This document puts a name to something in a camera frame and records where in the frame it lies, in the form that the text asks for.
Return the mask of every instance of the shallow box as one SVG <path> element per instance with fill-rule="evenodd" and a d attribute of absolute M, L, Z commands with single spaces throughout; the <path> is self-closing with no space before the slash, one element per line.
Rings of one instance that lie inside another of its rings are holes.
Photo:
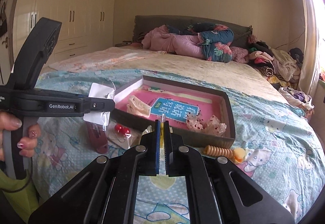
<path fill-rule="evenodd" d="M 148 119 L 126 112 L 129 96 L 135 95 L 151 106 Z M 176 81 L 142 76 L 116 90 L 115 109 L 111 118 L 123 126 L 144 131 L 163 113 L 173 132 L 183 137 L 184 143 L 193 147 L 230 148 L 236 138 L 234 118 L 227 94 L 223 91 L 180 83 Z M 216 115 L 227 125 L 222 136 L 208 135 L 188 130 L 186 116 L 201 111 L 204 120 Z"/>

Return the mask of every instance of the curtain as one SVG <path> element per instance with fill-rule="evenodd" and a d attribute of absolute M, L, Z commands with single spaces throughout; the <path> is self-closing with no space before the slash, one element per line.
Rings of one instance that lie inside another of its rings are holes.
<path fill-rule="evenodd" d="M 305 16 L 305 47 L 303 66 L 301 68 L 298 88 L 314 97 L 320 75 L 319 31 L 317 27 L 315 5 L 313 0 L 303 0 Z"/>

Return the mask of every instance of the metal screw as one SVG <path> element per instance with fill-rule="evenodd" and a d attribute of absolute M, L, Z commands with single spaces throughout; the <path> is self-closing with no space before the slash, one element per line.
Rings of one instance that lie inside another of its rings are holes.
<path fill-rule="evenodd" d="M 138 146 L 135 148 L 135 150 L 136 150 L 137 152 L 143 152 L 143 151 L 146 150 L 146 147 L 143 146 L 143 145 L 138 145 Z"/>
<path fill-rule="evenodd" d="M 98 163 L 106 163 L 107 158 L 105 156 L 99 156 L 99 157 L 97 157 L 96 162 L 98 162 Z"/>
<path fill-rule="evenodd" d="M 224 156 L 218 157 L 217 160 L 218 160 L 219 163 L 222 163 L 222 164 L 226 164 L 228 162 L 228 159 L 226 157 L 224 157 Z"/>
<path fill-rule="evenodd" d="M 187 146 L 181 146 L 181 147 L 178 148 L 178 150 L 180 152 L 188 152 L 189 151 L 189 148 Z"/>

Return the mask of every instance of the blue floral quilt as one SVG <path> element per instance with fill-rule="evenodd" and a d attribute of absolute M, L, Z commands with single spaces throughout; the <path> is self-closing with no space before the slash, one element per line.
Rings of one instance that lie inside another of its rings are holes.
<path fill-rule="evenodd" d="M 225 91 L 236 128 L 233 147 L 246 149 L 238 167 L 290 211 L 298 222 L 317 199 L 325 182 L 325 156 L 304 112 L 289 105 L 219 87 L 199 80 L 146 70 L 84 73 L 52 72 L 39 77 L 38 88 L 87 95 L 92 83 L 116 87 L 150 75 Z M 34 157 L 33 181 L 45 200 L 86 167 L 98 154 L 88 142 L 79 117 L 40 118 L 43 135 Z M 110 143 L 108 157 L 124 150 Z M 190 223 L 183 177 L 141 177 L 134 223 Z"/>

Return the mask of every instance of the hand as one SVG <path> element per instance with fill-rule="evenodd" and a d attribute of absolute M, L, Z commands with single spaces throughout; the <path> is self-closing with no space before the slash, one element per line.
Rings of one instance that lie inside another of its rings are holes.
<path fill-rule="evenodd" d="M 22 126 L 22 122 L 14 115 L 7 112 L 0 111 L 0 161 L 4 162 L 4 152 L 2 147 L 3 130 L 13 131 Z M 33 157 L 34 149 L 37 146 L 37 138 L 41 135 L 41 128 L 38 124 L 32 125 L 28 128 L 28 136 L 23 137 L 17 147 L 22 149 L 20 155 L 25 157 Z"/>

